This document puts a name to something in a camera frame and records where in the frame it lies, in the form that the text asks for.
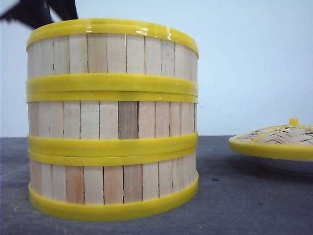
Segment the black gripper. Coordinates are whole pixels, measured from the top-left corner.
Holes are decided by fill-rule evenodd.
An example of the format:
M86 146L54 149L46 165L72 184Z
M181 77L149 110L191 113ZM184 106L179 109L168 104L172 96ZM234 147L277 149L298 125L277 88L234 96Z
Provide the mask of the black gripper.
M63 20L78 19L75 0L21 0L1 14L7 22L19 21L32 29L53 23L50 9Z

